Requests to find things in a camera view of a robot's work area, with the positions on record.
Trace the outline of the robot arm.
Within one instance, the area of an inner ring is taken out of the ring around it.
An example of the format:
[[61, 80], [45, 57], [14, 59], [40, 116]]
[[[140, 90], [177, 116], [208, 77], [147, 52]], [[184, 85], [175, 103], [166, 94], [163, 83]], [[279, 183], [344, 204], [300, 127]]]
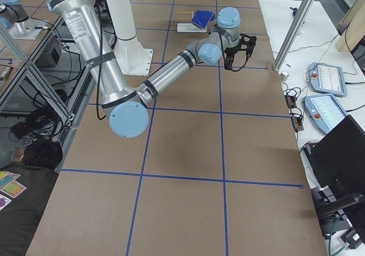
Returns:
[[242, 42], [240, 14], [234, 7], [218, 13], [209, 36], [191, 42], [136, 88], [128, 85], [116, 54], [105, 39], [95, 12], [95, 0], [47, 0], [48, 8], [68, 27], [86, 68], [103, 94], [101, 107], [112, 131], [124, 138], [142, 134], [149, 123], [147, 105], [198, 63], [216, 64]]

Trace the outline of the second grey robot base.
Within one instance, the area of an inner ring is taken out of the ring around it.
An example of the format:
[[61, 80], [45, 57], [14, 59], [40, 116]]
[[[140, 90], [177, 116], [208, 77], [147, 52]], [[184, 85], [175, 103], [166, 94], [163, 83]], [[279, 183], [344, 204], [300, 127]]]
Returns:
[[1, 0], [1, 25], [13, 39], [36, 40], [41, 32], [19, 0]]

